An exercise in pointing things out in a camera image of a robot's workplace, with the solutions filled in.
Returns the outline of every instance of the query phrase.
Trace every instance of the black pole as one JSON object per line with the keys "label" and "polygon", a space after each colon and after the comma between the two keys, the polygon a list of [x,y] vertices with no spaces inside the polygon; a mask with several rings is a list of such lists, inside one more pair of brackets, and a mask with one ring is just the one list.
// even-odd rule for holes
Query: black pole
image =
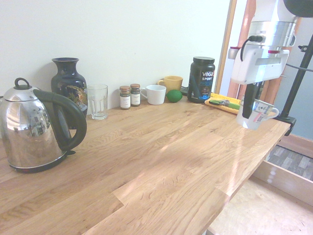
{"label": "black pole", "polygon": [[[311,37],[311,40],[310,40],[309,45],[307,47],[307,50],[303,56],[300,67],[307,69],[309,66],[309,63],[311,61],[312,55],[313,55],[313,35]],[[285,118],[285,119],[288,118],[291,106],[293,104],[295,96],[297,95],[297,92],[298,92],[299,87],[301,85],[302,79],[305,75],[305,72],[306,72],[305,70],[298,70],[298,73],[294,79],[291,90],[289,92],[288,98],[286,100],[284,109],[279,116],[280,118]]]}

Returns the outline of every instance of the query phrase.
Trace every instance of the stainless steel kettle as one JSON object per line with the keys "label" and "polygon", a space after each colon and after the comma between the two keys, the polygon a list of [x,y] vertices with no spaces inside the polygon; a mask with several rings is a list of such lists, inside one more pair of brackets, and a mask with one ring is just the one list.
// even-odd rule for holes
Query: stainless steel kettle
{"label": "stainless steel kettle", "polygon": [[[64,112],[76,124],[71,137]],[[67,152],[83,141],[84,114],[70,99],[15,80],[0,103],[0,132],[9,164],[21,172],[38,172],[60,163]]]}

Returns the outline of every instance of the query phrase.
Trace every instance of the dark blue vase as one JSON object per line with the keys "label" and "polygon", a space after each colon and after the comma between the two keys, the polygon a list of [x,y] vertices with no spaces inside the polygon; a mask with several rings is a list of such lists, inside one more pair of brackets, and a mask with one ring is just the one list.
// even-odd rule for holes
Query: dark blue vase
{"label": "dark blue vase", "polygon": [[[58,73],[51,80],[51,90],[63,95],[76,103],[86,116],[88,109],[86,80],[76,70],[77,58],[55,58],[52,61],[57,65]],[[76,129],[72,118],[65,117],[70,129]]]}

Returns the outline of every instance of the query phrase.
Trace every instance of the yellow mug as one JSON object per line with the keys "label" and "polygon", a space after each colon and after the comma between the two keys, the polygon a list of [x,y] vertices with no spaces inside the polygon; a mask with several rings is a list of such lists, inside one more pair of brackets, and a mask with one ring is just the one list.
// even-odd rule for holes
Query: yellow mug
{"label": "yellow mug", "polygon": [[161,86],[165,86],[166,93],[168,93],[171,90],[180,91],[182,80],[183,78],[179,76],[166,76],[164,77],[164,80],[159,80],[157,84]]}

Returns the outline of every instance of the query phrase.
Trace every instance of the drinking glass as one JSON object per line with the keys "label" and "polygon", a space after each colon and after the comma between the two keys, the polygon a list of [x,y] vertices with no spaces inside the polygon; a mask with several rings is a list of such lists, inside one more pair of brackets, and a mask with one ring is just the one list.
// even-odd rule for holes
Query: drinking glass
{"label": "drinking glass", "polygon": [[91,117],[95,120],[105,119],[108,116],[108,86],[94,84],[87,86]]}

